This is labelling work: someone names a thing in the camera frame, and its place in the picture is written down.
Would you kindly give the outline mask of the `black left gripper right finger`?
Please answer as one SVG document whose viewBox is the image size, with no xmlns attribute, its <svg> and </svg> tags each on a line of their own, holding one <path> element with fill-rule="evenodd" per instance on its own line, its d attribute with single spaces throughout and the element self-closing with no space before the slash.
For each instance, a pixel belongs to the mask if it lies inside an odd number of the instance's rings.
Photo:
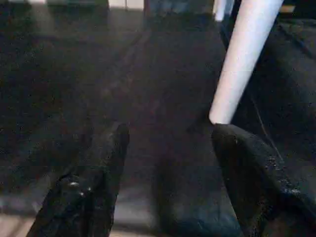
<svg viewBox="0 0 316 237">
<path fill-rule="evenodd" d="M 289 178 L 271 146 L 232 124 L 214 125 L 211 138 L 244 236 L 316 235 L 316 202 Z"/>
</svg>

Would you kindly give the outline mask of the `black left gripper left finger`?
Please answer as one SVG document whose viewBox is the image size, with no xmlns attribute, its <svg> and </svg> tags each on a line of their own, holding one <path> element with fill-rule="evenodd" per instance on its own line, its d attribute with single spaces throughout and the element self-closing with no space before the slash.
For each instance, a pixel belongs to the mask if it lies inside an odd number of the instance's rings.
<svg viewBox="0 0 316 237">
<path fill-rule="evenodd" d="M 51 187 L 29 237 L 107 237 L 113 223 L 129 131 L 113 122 Z"/>
</svg>

